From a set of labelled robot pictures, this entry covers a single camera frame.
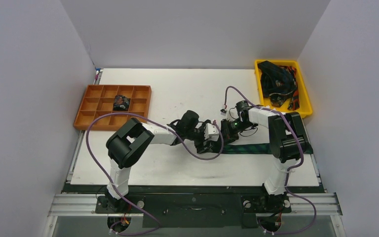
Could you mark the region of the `green navy striped tie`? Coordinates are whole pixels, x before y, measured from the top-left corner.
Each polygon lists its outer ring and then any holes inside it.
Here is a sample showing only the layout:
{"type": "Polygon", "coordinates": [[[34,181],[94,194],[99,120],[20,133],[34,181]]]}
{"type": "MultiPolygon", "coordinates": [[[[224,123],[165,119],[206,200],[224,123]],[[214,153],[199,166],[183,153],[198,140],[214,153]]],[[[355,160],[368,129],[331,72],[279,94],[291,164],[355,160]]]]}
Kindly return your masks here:
{"type": "MultiPolygon", "coordinates": [[[[207,152],[219,153],[221,146],[212,146],[207,152]]],[[[303,151],[304,154],[313,154],[313,148],[307,148],[303,151]]],[[[237,155],[237,154],[273,154],[269,143],[260,144],[242,144],[242,145],[224,145],[222,154],[237,155]]]]}

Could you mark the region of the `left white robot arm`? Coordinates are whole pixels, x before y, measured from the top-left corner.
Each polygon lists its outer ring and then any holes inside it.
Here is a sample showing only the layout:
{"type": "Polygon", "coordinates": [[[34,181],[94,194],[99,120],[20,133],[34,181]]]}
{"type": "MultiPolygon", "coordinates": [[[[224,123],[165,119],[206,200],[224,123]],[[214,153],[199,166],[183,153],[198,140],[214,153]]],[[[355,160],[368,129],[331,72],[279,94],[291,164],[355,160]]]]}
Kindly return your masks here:
{"type": "Polygon", "coordinates": [[[131,166],[135,165],[150,144],[175,146],[184,140],[194,142],[197,153],[211,152],[215,144],[224,148],[223,134],[217,124],[199,121],[199,115],[191,110],[166,126],[149,125],[136,118],[128,120],[106,142],[110,158],[110,183],[105,190],[108,206],[114,212],[127,207],[128,181],[131,166]]]}

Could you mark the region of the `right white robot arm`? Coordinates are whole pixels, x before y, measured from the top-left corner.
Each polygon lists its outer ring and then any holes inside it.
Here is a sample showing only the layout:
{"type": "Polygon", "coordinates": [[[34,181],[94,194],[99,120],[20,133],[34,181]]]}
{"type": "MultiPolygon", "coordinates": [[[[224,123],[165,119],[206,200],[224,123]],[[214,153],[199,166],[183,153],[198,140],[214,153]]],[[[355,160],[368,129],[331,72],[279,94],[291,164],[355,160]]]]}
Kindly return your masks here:
{"type": "Polygon", "coordinates": [[[277,195],[286,193],[291,172],[302,165],[304,153],[310,148],[303,119],[297,112],[283,113],[266,107],[249,106],[247,101],[238,102],[236,110],[236,119],[221,120],[221,132],[226,142],[238,140],[238,133],[251,127],[268,129],[270,151],[275,160],[263,184],[266,193],[258,199],[263,210],[271,211],[278,205],[277,195]]]}

